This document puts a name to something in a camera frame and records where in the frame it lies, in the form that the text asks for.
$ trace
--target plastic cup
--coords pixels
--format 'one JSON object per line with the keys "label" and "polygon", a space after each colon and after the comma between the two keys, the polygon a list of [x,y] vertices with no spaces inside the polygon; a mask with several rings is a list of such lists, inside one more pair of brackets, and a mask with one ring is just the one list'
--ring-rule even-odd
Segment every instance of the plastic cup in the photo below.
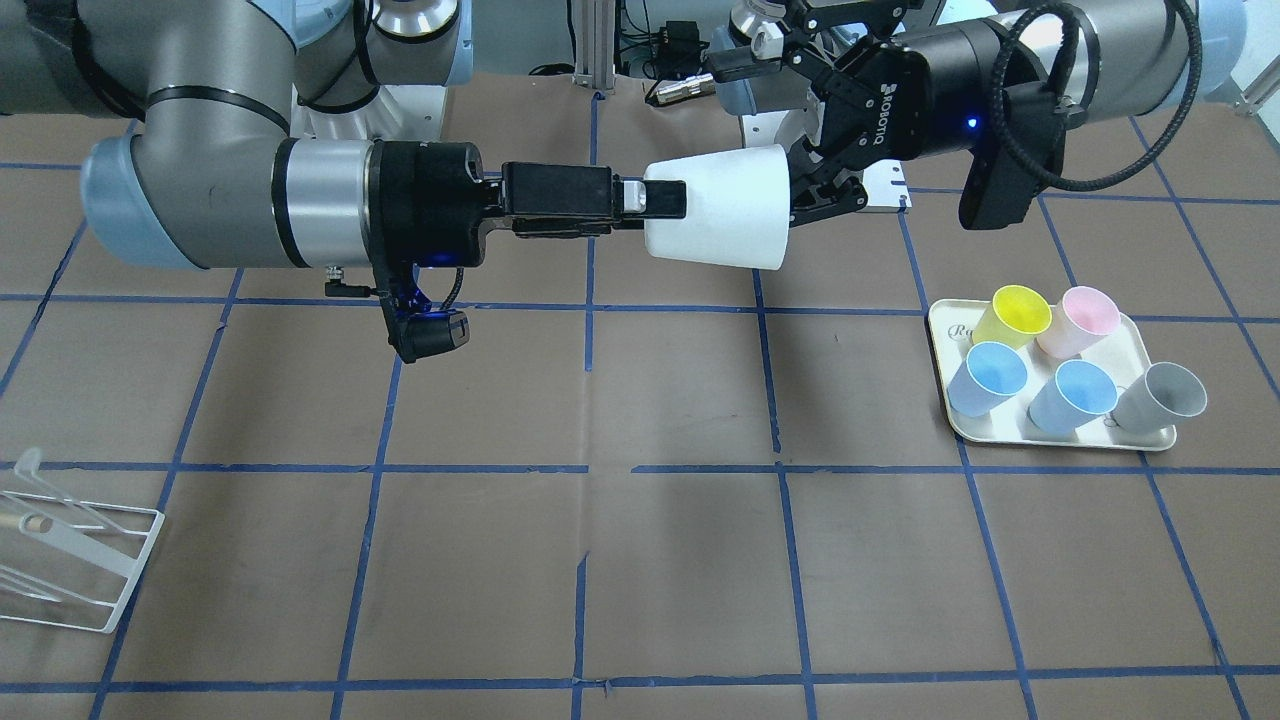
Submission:
{"label": "plastic cup", "polygon": [[1066,291],[1052,314],[1053,323],[1036,342],[1060,360],[1079,355],[1120,327],[1120,309],[1106,293],[1092,287]]}
{"label": "plastic cup", "polygon": [[1039,429],[1065,436],[1115,410],[1116,400],[1116,383],[1106,370],[1088,360],[1068,360],[1032,400],[1029,411]]}
{"label": "plastic cup", "polygon": [[979,342],[947,386],[951,409],[969,418],[991,413],[1027,387],[1027,364],[1001,342]]}
{"label": "plastic cup", "polygon": [[1176,363],[1156,363],[1116,404],[1116,424],[1147,434],[1194,418],[1208,407],[1208,393],[1196,373]]}
{"label": "plastic cup", "polygon": [[1020,284],[1006,284],[991,299],[973,329],[973,342],[1002,342],[1014,350],[1047,331],[1052,322],[1048,302],[1041,293]]}

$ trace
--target cup rim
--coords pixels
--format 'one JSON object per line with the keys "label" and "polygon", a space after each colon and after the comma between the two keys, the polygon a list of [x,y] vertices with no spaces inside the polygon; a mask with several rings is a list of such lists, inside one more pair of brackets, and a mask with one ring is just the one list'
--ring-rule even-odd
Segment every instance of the cup rim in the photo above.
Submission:
{"label": "cup rim", "polygon": [[[1015,360],[1018,360],[1018,366],[1021,368],[1021,370],[1023,370],[1023,382],[1019,384],[1018,389],[1015,389],[1014,392],[1000,392],[1000,391],[997,391],[995,388],[987,387],[987,383],[979,380],[973,374],[973,365],[969,364],[969,356],[973,355],[973,352],[975,350],[978,350],[979,347],[983,347],[983,348],[988,348],[989,347],[989,350],[984,350],[984,351],[988,351],[988,352],[1001,352],[1005,356],[1012,356]],[[974,343],[974,346],[970,347],[969,351],[965,352],[965,355],[964,355],[964,369],[965,369],[966,373],[969,373],[969,379],[972,379],[974,382],[974,384],[977,384],[982,389],[989,392],[991,395],[996,395],[996,396],[1000,396],[1000,397],[1014,397],[1014,396],[1016,396],[1019,392],[1027,389],[1027,380],[1030,379],[1030,372],[1027,369],[1027,361],[1023,360],[1023,356],[1019,355],[1018,351],[1014,350],[1012,347],[1009,347],[1007,345],[1005,345],[1005,343],[1002,343],[1000,341],[995,341],[995,340],[986,340],[983,342]]]}
{"label": "cup rim", "polygon": [[[1001,296],[1001,293],[1005,293],[1005,292],[1027,292],[1027,293],[1030,293],[1030,300],[1038,301],[1038,304],[1037,304],[1037,311],[1039,311],[1041,307],[1043,307],[1043,315],[1044,315],[1044,324],[1043,324],[1043,327],[1039,327],[1039,329],[1033,329],[1033,331],[1023,331],[1020,328],[1015,328],[1007,319],[1005,319],[1005,315],[1004,315],[1004,313],[1000,311],[1000,305],[998,305],[1000,296]],[[1001,287],[1000,290],[997,290],[996,292],[993,292],[992,296],[991,296],[991,309],[996,314],[996,318],[1000,320],[1000,323],[1002,325],[1005,325],[1006,328],[1009,328],[1010,331],[1012,331],[1012,332],[1015,332],[1015,333],[1018,333],[1020,336],[1036,337],[1036,336],[1043,333],[1044,331],[1047,331],[1050,328],[1050,325],[1053,324],[1053,310],[1052,310],[1052,307],[1050,307],[1048,301],[1044,300],[1043,295],[1036,292],[1034,290],[1032,290],[1032,288],[1029,288],[1029,287],[1027,287],[1024,284],[1006,284],[1006,286]]]}
{"label": "cup rim", "polygon": [[[1190,413],[1190,414],[1179,413],[1178,410],[1174,410],[1172,407],[1170,407],[1170,406],[1165,405],[1164,402],[1161,402],[1160,398],[1156,397],[1156,393],[1151,391],[1151,370],[1153,370],[1156,368],[1169,369],[1171,372],[1179,373],[1184,378],[1190,378],[1192,380],[1194,380],[1196,382],[1196,387],[1199,391],[1199,398],[1201,400],[1197,404],[1199,406],[1199,410],[1197,410],[1196,413]],[[1208,391],[1204,388],[1204,382],[1199,379],[1199,375],[1197,375],[1196,373],[1193,373],[1193,372],[1188,370],[1187,368],[1179,365],[1178,363],[1169,363],[1169,361],[1152,363],[1151,368],[1147,368],[1147,370],[1142,374],[1142,386],[1147,391],[1147,395],[1151,396],[1151,400],[1156,405],[1158,405],[1161,410],[1169,413],[1170,415],[1180,418],[1183,420],[1189,420],[1192,418],[1196,418],[1196,416],[1201,415],[1202,413],[1204,413],[1204,410],[1208,409]]]}
{"label": "cup rim", "polygon": [[[1068,397],[1068,395],[1065,392],[1062,392],[1062,383],[1061,383],[1061,378],[1060,378],[1060,374],[1062,373],[1062,368],[1080,366],[1080,365],[1087,366],[1087,368],[1092,368],[1093,370],[1097,370],[1098,373],[1102,374],[1103,378],[1106,378],[1111,383],[1111,401],[1107,404],[1108,407],[1106,410],[1102,410],[1101,413],[1096,413],[1093,410],[1088,410],[1085,407],[1080,407],[1070,397]],[[1112,410],[1116,409],[1116,405],[1120,402],[1120,388],[1116,387],[1115,378],[1111,377],[1111,373],[1108,373],[1105,369],[1102,369],[1102,366],[1100,366],[1097,363],[1089,363],[1088,360],[1073,359],[1073,360],[1068,360],[1068,361],[1062,363],[1061,365],[1059,365],[1057,369],[1053,370],[1053,387],[1057,389],[1057,395],[1061,396],[1062,400],[1068,405],[1070,405],[1075,410],[1079,410],[1080,413],[1084,413],[1087,415],[1093,415],[1093,416],[1097,416],[1097,418],[1101,418],[1102,415],[1106,415],[1107,413],[1111,413]]]}
{"label": "cup rim", "polygon": [[[1106,332],[1094,332],[1094,331],[1091,331],[1089,328],[1085,328],[1079,322],[1076,322],[1075,318],[1071,316],[1070,310],[1066,309],[1066,297],[1069,295],[1071,295],[1071,293],[1080,295],[1082,292],[1085,293],[1085,295],[1091,295],[1091,296],[1093,296],[1093,297],[1096,297],[1098,300],[1102,300],[1102,301],[1105,301],[1107,304],[1107,306],[1111,309],[1111,319],[1112,319],[1111,329],[1108,329]],[[1059,302],[1059,307],[1062,311],[1062,318],[1066,322],[1071,323],[1071,327],[1074,327],[1075,329],[1080,331],[1082,333],[1089,334],[1092,337],[1103,338],[1103,337],[1107,337],[1111,333],[1116,332],[1117,329],[1120,329],[1120,307],[1116,305],[1116,301],[1112,300],[1110,295],[1102,292],[1101,290],[1098,290],[1096,287],[1091,287],[1091,286],[1087,286],[1087,284],[1078,284],[1078,286],[1069,287],[1066,290],[1066,292],[1062,293],[1062,300]]]}

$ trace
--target pink cup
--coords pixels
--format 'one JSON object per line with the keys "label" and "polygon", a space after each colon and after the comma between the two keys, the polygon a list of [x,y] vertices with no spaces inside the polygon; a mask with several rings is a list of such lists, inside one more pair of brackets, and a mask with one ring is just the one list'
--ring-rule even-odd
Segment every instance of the pink cup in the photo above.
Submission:
{"label": "pink cup", "polygon": [[1120,327],[1120,310],[1100,290],[1073,287],[1053,306],[1053,322],[1036,342],[1041,350],[1065,360],[1114,333]]}

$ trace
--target black cable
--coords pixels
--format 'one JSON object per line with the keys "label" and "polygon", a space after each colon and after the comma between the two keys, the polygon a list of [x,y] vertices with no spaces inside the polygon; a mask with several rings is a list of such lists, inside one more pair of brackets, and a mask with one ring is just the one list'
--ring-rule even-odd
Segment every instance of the black cable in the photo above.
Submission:
{"label": "black cable", "polygon": [[573,72],[573,65],[568,63],[548,63],[545,65],[538,65],[536,68],[529,70],[531,76],[548,77],[548,76],[567,76]]}
{"label": "black cable", "polygon": [[[324,87],[320,88],[319,92],[315,94],[315,97],[305,99],[300,95],[298,105],[302,105],[303,108],[310,108],[312,110],[319,110],[321,113],[329,109],[328,106],[324,105],[316,105],[316,101],[324,97],[330,90],[334,88],[334,86],[338,85],[338,81],[342,79],[342,76],[347,73],[347,68],[349,68],[351,64],[355,63],[357,58],[360,58],[362,47],[366,54],[369,53],[369,46],[366,44],[362,44],[361,40],[367,38],[369,29],[374,24],[372,0],[355,0],[351,12],[352,12],[351,22],[356,28],[356,37],[358,38],[356,41],[356,47],[352,49],[351,55],[347,55],[347,60],[342,64],[342,67],[338,68],[338,72],[334,73],[332,78],[329,78],[329,81],[324,85]],[[361,24],[358,19],[361,17],[365,18],[364,24]]]}
{"label": "black cable", "polygon": [[577,33],[573,32],[573,0],[564,0],[564,22],[568,23],[568,46],[573,51],[573,65],[577,67]]}
{"label": "black cable", "polygon": [[[1023,17],[1014,23],[1014,27],[1009,29],[1009,36],[1005,37],[1000,46],[1000,54],[996,56],[996,65],[991,73],[991,95],[988,96],[988,110],[991,111],[991,126],[996,132],[996,137],[1000,140],[1001,146],[1014,158],[1018,165],[1027,170],[1032,177],[1041,181],[1046,186],[1056,187],[1059,190],[1066,190],[1070,192],[1091,192],[1096,190],[1103,190],[1120,184],[1121,182],[1137,176],[1144,170],[1148,165],[1156,161],[1156,158],[1169,147],[1172,142],[1174,136],[1181,129],[1183,122],[1187,120],[1188,113],[1192,110],[1192,105],[1196,102],[1196,94],[1199,91],[1201,72],[1204,65],[1203,46],[1201,44],[1201,31],[1198,18],[1188,6],[1187,0],[1165,0],[1166,5],[1170,6],[1178,17],[1183,20],[1183,26],[1187,31],[1187,44],[1188,44],[1188,60],[1190,68],[1187,77],[1187,88],[1183,91],[1183,97],[1178,102],[1178,110],[1174,111],[1174,117],[1169,120],[1169,126],[1165,132],[1161,133],[1160,138],[1156,140],[1155,145],[1151,146],[1147,152],[1142,155],[1137,161],[1134,161],[1128,168],[1111,173],[1110,176],[1091,179],[1091,181],[1078,181],[1068,179],[1060,174],[1046,170],[1034,158],[1027,152],[1027,149],[1014,137],[1012,132],[1009,129],[1009,123],[1005,119],[1005,76],[1009,72],[1009,63],[1014,56],[1014,51],[1018,49],[1019,38],[1023,32],[1041,15],[1055,15],[1062,20],[1062,49],[1059,51],[1060,55],[1066,53],[1065,56],[1059,58],[1062,61],[1053,63],[1053,79],[1055,82],[1061,82],[1065,85],[1065,72],[1064,68],[1069,67],[1066,60],[1074,61],[1074,50],[1078,42],[1079,33],[1079,20],[1075,13],[1080,12],[1079,8],[1070,5],[1068,3],[1044,3],[1032,10],[1023,13]],[[1061,88],[1055,88],[1055,92],[1060,92]]]}
{"label": "black cable", "polygon": [[453,307],[453,302],[458,299],[460,292],[462,292],[462,268],[458,268],[458,273],[453,275],[453,290],[449,291],[444,302],[440,302],[440,310]]}

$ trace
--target light blue joint cap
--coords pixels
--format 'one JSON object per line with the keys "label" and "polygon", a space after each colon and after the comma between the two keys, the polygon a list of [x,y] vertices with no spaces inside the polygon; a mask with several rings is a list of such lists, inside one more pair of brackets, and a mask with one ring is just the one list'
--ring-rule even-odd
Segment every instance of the light blue joint cap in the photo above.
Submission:
{"label": "light blue joint cap", "polygon": [[[1201,45],[1204,47],[1203,69],[1197,97],[1203,99],[1222,86],[1231,77],[1231,70],[1244,53],[1244,36],[1248,31],[1248,18],[1244,0],[1201,0],[1199,3]],[[1174,108],[1187,90],[1187,77],[1190,74],[1190,60],[1183,67],[1183,74],[1165,96],[1165,101],[1151,109]]]}
{"label": "light blue joint cap", "polygon": [[311,45],[338,27],[351,12],[352,0],[296,0],[296,32],[298,50]]}
{"label": "light blue joint cap", "polygon": [[275,24],[280,26],[284,32],[293,41],[293,46],[298,47],[298,23],[293,12],[294,0],[248,0],[250,4],[255,5],[259,10],[266,13],[269,18],[275,20]]}
{"label": "light blue joint cap", "polygon": [[453,65],[444,85],[466,85],[475,70],[475,42],[471,40],[471,0],[458,3],[458,46],[453,51]]}
{"label": "light blue joint cap", "polygon": [[97,238],[120,260],[152,268],[200,269],[173,243],[133,169],[132,137],[93,146],[81,170],[81,202]]}

